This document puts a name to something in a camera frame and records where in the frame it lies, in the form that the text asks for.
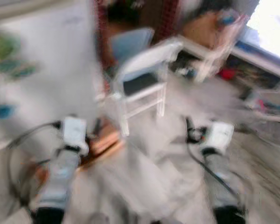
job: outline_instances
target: floor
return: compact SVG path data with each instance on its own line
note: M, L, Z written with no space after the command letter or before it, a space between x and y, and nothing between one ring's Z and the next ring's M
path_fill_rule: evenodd
M168 82L165 116L156 118L155 109L152 108L129 120L131 135L127 138L127 146L138 148L143 159L146 160L147 166L151 167L143 170L144 172L141 174L153 176L152 170L155 168L152 167L156 165L160 171L169 176L170 180L174 178L183 179L190 186L187 189L188 194L184 197L186 200L175 205L174 209L168 212L169 215L184 224L211 224L214 223L214 220L207 203L207 186L203 183L204 172L199 165L190 159L185 150L185 145L182 144L185 136L183 117L191 116L196 126L207 125L210 123L210 119L219 119L236 124L248 121L251 119L251 114L238 109L237 106L240 105L240 102L236 98L237 95L238 91L231 84L218 78L208 80L200 85L193 85L182 77L171 75ZM108 113L111 118L116 120L111 98L106 101L105 106L107 111L112 112ZM253 184L253 194L249 190L244 191L245 195L248 196L247 198L252 199L252 202L249 201L248 203L250 211L248 223L280 224L280 205L272 200L274 199L272 194L261 186L259 174L252 168L254 161L252 153L245 147L245 141L246 136L244 134L234 134L228 155L231 167ZM4 157L4 154L0 151L0 159L2 157ZM93 212L107 214L110 217L111 224L131 223L130 219L124 221L123 218L126 219L127 214L131 214L131 208L127 207L129 207L129 203L133 203L133 200L118 200L114 197L112 194L114 186L110 182L106 184L104 175L101 175L100 166L98 164L87 172L80 172L76 176L70 207L64 221L65 224L87 224ZM2 172L4 166L0 164L0 168L0 172ZM114 170L110 172L117 172L118 169L115 166ZM138 180L139 175L133 176L136 178L135 180ZM114 183L115 179L114 176L109 176L109 180L114 181ZM153 198L151 195L145 195L147 191L143 191L141 187L135 190L135 197L140 197L141 203L133 208L142 210L143 214L145 213L142 218L138 219L138 223L147 224L147 220L151 218L147 217L147 212L156 213L156 211L154 209L146 211L144 208ZM14 203L14 199L8 197L5 193L6 189L0 189L0 221L6 219L7 210ZM18 205L13 208L16 213L5 220L4 224L30 223L25 212L23 210L17 211L18 208ZM173 208L173 205L171 206L169 202L163 203L160 208L167 210Z

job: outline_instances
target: white chair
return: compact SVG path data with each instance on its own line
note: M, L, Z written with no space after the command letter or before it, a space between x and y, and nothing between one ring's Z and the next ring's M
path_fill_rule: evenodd
M215 48L208 52L197 68L194 82L201 83L207 77L216 75L236 44L237 37L245 24L246 17L240 16L220 33Z
M133 56L118 69L112 87L123 136L129 135L128 119L154 105L164 115L168 63L176 60L182 43L176 39L163 41ZM157 99L128 111L127 104L157 92Z

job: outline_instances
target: chair seat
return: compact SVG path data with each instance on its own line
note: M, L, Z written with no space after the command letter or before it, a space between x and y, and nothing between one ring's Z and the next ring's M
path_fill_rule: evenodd
M159 81L153 73L146 73L133 80L123 82L123 88L125 95L129 97L158 83Z

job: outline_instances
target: chair leg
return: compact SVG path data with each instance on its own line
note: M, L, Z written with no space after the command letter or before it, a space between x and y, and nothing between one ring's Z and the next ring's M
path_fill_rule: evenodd
M129 136L129 125L126 119L126 102L122 99L117 101L117 109L119 114L119 124L121 133L124 137Z
M158 92L158 99L161 99L161 102L157 105L157 115L163 117L165 114L166 86Z

